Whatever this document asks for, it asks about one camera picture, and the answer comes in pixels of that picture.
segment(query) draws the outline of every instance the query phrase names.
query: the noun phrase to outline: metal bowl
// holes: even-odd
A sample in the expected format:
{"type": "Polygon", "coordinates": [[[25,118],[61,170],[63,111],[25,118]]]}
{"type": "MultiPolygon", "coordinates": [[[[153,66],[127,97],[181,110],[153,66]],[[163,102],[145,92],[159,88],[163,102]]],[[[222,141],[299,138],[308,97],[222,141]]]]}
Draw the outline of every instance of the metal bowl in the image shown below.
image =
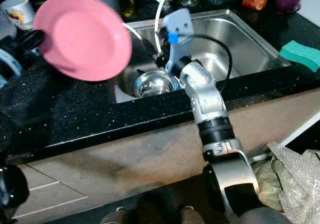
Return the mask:
{"type": "Polygon", "coordinates": [[[133,95],[136,98],[146,98],[180,89],[180,84],[174,76],[167,75],[163,70],[148,71],[140,75],[133,84],[133,95]]]}
{"type": "Polygon", "coordinates": [[[186,8],[194,8],[199,5],[200,0],[180,0],[180,3],[186,8]]]}

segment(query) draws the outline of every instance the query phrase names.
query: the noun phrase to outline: pink plate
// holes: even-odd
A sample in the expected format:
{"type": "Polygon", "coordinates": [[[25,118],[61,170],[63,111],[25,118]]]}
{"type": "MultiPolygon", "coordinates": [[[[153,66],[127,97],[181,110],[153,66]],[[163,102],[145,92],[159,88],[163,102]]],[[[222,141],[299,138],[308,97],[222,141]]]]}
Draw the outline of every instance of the pink plate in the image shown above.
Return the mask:
{"type": "Polygon", "coordinates": [[[45,32],[44,58],[76,79],[113,78],[131,58],[128,30],[100,0],[47,0],[35,14],[34,29],[45,32]]]}

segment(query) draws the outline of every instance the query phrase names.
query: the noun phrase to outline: white mug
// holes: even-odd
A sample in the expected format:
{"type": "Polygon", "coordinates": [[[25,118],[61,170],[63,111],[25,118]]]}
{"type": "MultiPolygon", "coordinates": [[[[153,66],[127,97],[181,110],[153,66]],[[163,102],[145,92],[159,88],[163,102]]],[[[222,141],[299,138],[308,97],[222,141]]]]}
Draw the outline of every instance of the white mug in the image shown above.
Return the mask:
{"type": "Polygon", "coordinates": [[[18,28],[32,29],[35,11],[29,0],[5,0],[0,4],[0,7],[18,28]]]}

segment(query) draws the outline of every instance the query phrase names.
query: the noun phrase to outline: mug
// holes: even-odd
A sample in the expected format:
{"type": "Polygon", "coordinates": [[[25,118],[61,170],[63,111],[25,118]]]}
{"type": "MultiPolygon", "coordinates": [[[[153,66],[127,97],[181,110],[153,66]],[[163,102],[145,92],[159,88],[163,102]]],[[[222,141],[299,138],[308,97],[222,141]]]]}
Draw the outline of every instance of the mug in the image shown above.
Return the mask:
{"type": "Polygon", "coordinates": [[[0,7],[9,20],[22,30],[30,30],[33,27],[35,11],[29,0],[5,0],[0,7]]]}
{"type": "Polygon", "coordinates": [[[9,21],[5,12],[0,9],[0,40],[6,36],[14,38],[16,33],[16,26],[9,21]]]}
{"type": "Polygon", "coordinates": [[[275,9],[280,14],[295,13],[301,9],[301,0],[275,0],[275,9]]]}

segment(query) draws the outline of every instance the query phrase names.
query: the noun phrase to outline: stainless steel sink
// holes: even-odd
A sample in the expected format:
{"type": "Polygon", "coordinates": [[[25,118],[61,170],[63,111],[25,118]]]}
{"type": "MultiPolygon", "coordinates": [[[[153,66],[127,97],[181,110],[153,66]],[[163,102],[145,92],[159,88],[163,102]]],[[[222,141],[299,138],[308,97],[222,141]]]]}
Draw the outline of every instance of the stainless steel sink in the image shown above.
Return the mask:
{"type": "MultiPolygon", "coordinates": [[[[232,54],[230,78],[240,77],[269,69],[289,66],[290,62],[251,27],[230,10],[215,10],[191,15],[194,33],[206,34],[225,43],[232,54]]],[[[154,20],[130,23],[144,38],[155,44],[154,20]]],[[[116,103],[137,99],[133,97],[133,84],[144,72],[159,70],[148,57],[140,41],[132,36],[133,52],[129,65],[110,81],[111,95],[116,103]]],[[[218,44],[203,39],[192,40],[192,60],[198,59],[214,74],[217,81],[226,78],[228,55],[218,44]]]]}

